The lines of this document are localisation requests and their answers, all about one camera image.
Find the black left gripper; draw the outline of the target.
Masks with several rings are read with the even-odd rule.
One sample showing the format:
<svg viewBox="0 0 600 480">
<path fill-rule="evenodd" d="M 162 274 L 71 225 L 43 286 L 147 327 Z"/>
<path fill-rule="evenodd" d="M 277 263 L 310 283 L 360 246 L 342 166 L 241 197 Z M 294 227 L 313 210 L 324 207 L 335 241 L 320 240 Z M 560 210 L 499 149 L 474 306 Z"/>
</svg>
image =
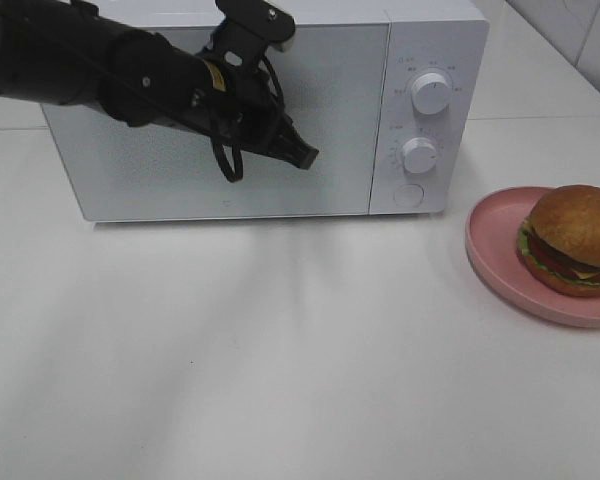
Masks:
<svg viewBox="0 0 600 480">
<path fill-rule="evenodd" d="M 253 75 L 206 60 L 201 51 L 179 52 L 187 102 L 179 126 L 212 142 L 308 170 L 319 154 L 299 135 L 287 115 L 278 76 L 267 57 Z"/>
</svg>

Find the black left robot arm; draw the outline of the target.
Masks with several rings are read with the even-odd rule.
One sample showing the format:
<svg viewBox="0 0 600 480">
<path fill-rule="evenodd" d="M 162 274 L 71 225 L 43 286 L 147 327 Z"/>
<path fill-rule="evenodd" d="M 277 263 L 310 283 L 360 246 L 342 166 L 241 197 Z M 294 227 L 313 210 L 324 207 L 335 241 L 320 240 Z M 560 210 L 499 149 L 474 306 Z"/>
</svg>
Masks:
<svg viewBox="0 0 600 480">
<path fill-rule="evenodd" d="M 231 182 L 247 152 L 310 168 L 317 150 L 295 130 L 266 55 L 294 37 L 294 19 L 265 1 L 218 8 L 222 22 L 191 54 L 87 1 L 0 1 L 0 97 L 197 133 Z"/>
</svg>

